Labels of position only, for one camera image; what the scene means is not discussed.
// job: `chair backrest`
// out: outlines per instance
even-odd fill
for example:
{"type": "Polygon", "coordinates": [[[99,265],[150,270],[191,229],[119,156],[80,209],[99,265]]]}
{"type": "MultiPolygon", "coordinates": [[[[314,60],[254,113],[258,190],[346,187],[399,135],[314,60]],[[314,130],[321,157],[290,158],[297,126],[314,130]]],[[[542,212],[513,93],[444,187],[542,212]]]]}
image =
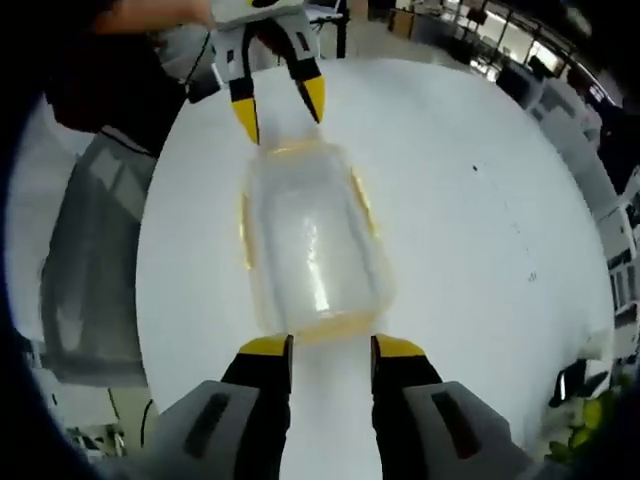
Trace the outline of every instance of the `chair backrest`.
{"type": "Polygon", "coordinates": [[[128,168],[149,161],[136,155],[97,136],[78,161],[60,207],[42,269],[40,314],[42,365],[61,382],[146,384],[135,265],[151,172],[128,168]]]}
{"type": "Polygon", "coordinates": [[[584,136],[596,148],[600,145],[600,130],[602,129],[602,118],[591,105],[587,105],[587,114],[583,121],[584,136]]]}
{"type": "Polygon", "coordinates": [[[567,83],[557,78],[545,80],[540,97],[528,109],[537,121],[542,119],[555,108],[561,108],[570,117],[582,119],[586,106],[580,95],[567,83]]]}
{"type": "Polygon", "coordinates": [[[540,128],[569,168],[593,217],[598,220],[608,215],[617,207],[618,196],[578,120],[556,107],[543,118],[540,128]]]}

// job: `white tabletop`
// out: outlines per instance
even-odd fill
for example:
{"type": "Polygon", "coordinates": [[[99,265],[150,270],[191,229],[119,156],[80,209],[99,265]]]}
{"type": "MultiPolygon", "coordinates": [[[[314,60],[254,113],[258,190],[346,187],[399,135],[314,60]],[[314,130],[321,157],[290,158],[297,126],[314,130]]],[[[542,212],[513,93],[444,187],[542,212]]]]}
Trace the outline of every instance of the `white tabletop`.
{"type": "MultiPolygon", "coordinates": [[[[397,283],[378,328],[423,347],[532,445],[558,370],[613,329],[602,246],[569,171],[482,78],[398,60],[320,67],[322,135],[361,176],[397,283]]],[[[254,80],[263,138],[313,125],[286,69],[254,80]]],[[[263,335],[238,232],[255,154],[223,91],[185,105],[159,160],[136,288],[160,411],[263,335]]],[[[295,349],[282,478],[381,478],[367,345],[295,349]]]]}

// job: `ceiling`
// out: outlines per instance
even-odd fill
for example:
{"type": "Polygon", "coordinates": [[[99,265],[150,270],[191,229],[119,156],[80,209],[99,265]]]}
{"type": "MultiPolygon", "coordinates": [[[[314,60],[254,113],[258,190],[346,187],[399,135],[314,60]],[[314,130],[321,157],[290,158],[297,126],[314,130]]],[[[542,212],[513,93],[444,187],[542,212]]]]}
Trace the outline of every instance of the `ceiling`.
{"type": "Polygon", "coordinates": [[[640,5],[635,1],[498,0],[545,23],[573,42],[597,69],[609,70],[626,91],[640,90],[640,5]],[[567,19],[567,7],[580,10],[591,24],[583,34],[567,19]]]}

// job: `transparent plastic box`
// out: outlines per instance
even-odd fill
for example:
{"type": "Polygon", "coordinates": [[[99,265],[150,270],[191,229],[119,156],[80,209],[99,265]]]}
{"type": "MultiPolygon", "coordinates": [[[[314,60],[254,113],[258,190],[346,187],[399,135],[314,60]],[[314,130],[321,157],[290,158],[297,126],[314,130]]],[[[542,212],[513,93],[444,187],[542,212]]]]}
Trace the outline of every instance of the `transparent plastic box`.
{"type": "Polygon", "coordinates": [[[266,334],[314,342],[370,330],[393,282],[358,177],[319,140],[256,158],[242,238],[266,334]]]}

